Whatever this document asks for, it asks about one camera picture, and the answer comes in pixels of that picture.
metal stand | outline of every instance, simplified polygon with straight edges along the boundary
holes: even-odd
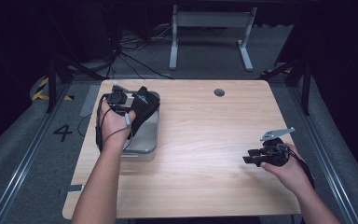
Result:
[[[269,80],[272,77],[279,75],[281,72],[292,68],[289,76],[284,81],[288,87],[295,87],[298,81],[303,78],[303,87],[301,94],[301,106],[303,108],[304,113],[309,116],[310,112],[308,110],[308,103],[310,98],[310,62],[308,60],[294,60],[290,63],[286,63],[281,65],[280,67],[272,70],[272,71],[264,71],[265,75],[260,77],[262,80]]]
[[[197,12],[197,11],[178,11],[177,5],[173,6],[172,13],[172,47],[170,58],[170,69],[176,69],[178,54],[177,27],[240,27],[245,28],[242,40],[238,41],[243,63],[246,71],[252,71],[252,63],[246,50],[246,43],[252,30],[257,8],[253,7],[251,12]]]
[[[107,77],[101,77],[100,75],[89,70],[87,67],[80,63],[76,63],[64,56],[54,54],[50,61],[50,68],[48,71],[48,111],[50,113],[52,108],[57,103],[57,86],[56,75],[60,78],[62,83],[70,84],[74,79],[71,71],[68,69],[68,65],[72,65],[78,71],[93,77],[96,80],[105,80]]]

wooden table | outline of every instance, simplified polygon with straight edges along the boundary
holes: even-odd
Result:
[[[161,98],[158,147],[152,161],[123,161],[117,217],[217,217],[299,214],[296,197],[272,174],[245,164],[269,130],[287,128],[269,84],[261,80],[108,80]],[[224,90],[218,97],[214,90]],[[100,154],[95,110],[72,185],[86,184]],[[292,142],[289,134],[282,138]],[[71,218],[80,193],[69,193],[62,214]]]

metal frame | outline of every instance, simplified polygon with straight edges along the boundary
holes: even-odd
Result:
[[[176,69],[178,54],[178,26],[202,26],[202,27],[240,27],[245,28],[242,40],[238,40],[238,47],[241,52],[246,71],[252,71],[253,66],[246,49],[246,44],[255,20],[256,7],[250,12],[200,12],[200,11],[178,11],[177,5],[173,6],[172,13],[172,46],[170,69]]]
[[[348,197],[346,190],[344,189],[342,181],[339,178],[337,171],[334,168],[332,162],[328,158],[326,149],[324,148],[324,145],[322,144],[322,141],[319,138],[310,117],[305,113],[303,113],[302,111],[303,107],[298,92],[293,87],[288,88],[288,90],[290,92],[290,96],[292,100],[295,102],[297,112],[302,118],[307,128],[307,131],[310,134],[313,145],[315,145],[316,157],[318,158],[319,163],[322,166],[327,182],[330,185],[330,188],[333,191],[334,196],[336,197],[338,206],[343,216],[345,217],[345,221],[347,223],[358,223],[358,216],[356,214],[353,205],[351,204],[351,200]]]
[[[34,136],[31,145],[28,147],[27,151],[25,152],[25,155],[22,157],[20,165],[11,177],[4,194],[0,199],[0,223],[4,221],[5,215],[7,214],[11,204],[13,203],[17,193],[19,192],[20,187],[28,174],[28,171],[31,169],[31,165],[33,164],[34,159],[36,158],[36,155],[42,146],[42,142],[45,138],[48,126],[54,118],[55,114],[57,113],[57,110],[59,109],[61,102],[65,97],[66,93],[68,92],[69,88],[70,84],[62,84],[62,87],[60,88],[58,94],[58,101],[56,106],[52,107],[51,112],[47,113],[46,116],[43,118],[43,121],[39,129],[37,130],[37,133]]]

wrist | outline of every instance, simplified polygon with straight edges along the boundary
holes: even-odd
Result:
[[[307,197],[312,197],[313,194],[316,194],[316,191],[313,189],[312,186],[303,186],[301,188],[293,190],[293,193],[296,195],[296,197],[301,200],[306,200]]]
[[[103,153],[119,154],[123,152],[124,142],[115,141],[115,139],[107,139],[103,145]]]
[[[120,129],[118,131],[112,132],[103,139],[103,147],[109,143],[110,147],[122,147],[124,146],[127,136],[127,128]]]

dark background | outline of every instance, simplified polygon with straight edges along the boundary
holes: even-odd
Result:
[[[108,57],[115,49],[109,35],[120,38],[130,27],[147,39],[149,29],[171,21],[172,7],[114,5],[112,12],[106,19],[94,3],[0,1],[0,135],[32,103],[29,91],[53,52],[81,63]],[[278,61],[309,57],[330,114],[358,160],[358,2],[262,6],[255,25],[263,24],[296,25]]]

